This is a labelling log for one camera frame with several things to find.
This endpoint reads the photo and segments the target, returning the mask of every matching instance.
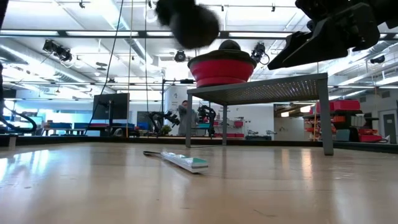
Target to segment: security camera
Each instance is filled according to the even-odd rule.
[[[385,56],[382,55],[380,57],[371,59],[371,63],[383,63],[386,60]]]
[[[254,50],[251,52],[251,58],[257,63],[260,63],[261,58],[266,54],[266,46],[264,43],[257,43]]]
[[[185,55],[185,52],[183,50],[178,50],[174,56],[174,60],[176,62],[184,62],[186,58],[187,56]]]

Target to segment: person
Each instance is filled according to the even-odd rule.
[[[184,100],[182,104],[178,106],[178,113],[180,115],[180,126],[178,127],[179,136],[185,136],[187,133],[187,125],[188,125],[187,108],[188,108],[187,100]],[[192,119],[190,124],[191,127],[195,128],[198,121],[199,121],[198,114],[194,110],[192,110]],[[192,130],[191,135],[194,136],[195,134],[196,131]]]

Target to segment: monitor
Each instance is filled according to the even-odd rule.
[[[94,96],[93,113],[98,103],[93,119],[109,119],[109,102],[113,101],[113,119],[127,119],[130,94],[103,94]]]

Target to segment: ceiling light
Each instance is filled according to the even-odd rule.
[[[337,86],[337,88],[374,88],[374,86]]]
[[[310,110],[311,110],[311,106],[304,106],[304,107],[300,108],[301,113],[309,113]]]
[[[380,86],[382,89],[398,89],[398,86]]]
[[[340,86],[340,85],[349,85],[349,84],[354,83],[354,82],[356,82],[356,81],[359,81],[359,80],[361,80],[361,79],[363,79],[363,77],[362,77],[361,75],[358,76],[358,77],[355,77],[355,78],[350,78],[349,80],[340,83],[339,86]]]
[[[288,118],[289,117],[289,112],[281,113],[280,116],[283,117],[283,118]]]
[[[171,32],[147,32],[148,36],[160,36],[160,37],[171,37],[173,33]]]
[[[268,37],[268,38],[286,38],[291,32],[230,32],[230,37]]]
[[[57,31],[48,30],[2,30],[1,35],[45,35],[45,36],[58,36]]]
[[[340,98],[341,96],[329,96],[329,100],[335,100]]]
[[[360,93],[362,93],[362,92],[364,92],[364,91],[365,91],[365,90],[356,91],[356,92],[353,92],[353,93],[347,94],[346,96],[355,96],[355,95],[358,95],[358,94],[360,94]]]
[[[104,36],[104,37],[114,37],[116,31],[67,31],[67,35],[70,36]],[[118,31],[118,37],[137,37],[138,32],[131,31]]]

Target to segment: red bowl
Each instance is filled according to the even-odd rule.
[[[188,62],[197,87],[246,83],[257,63],[240,50],[215,50]]]

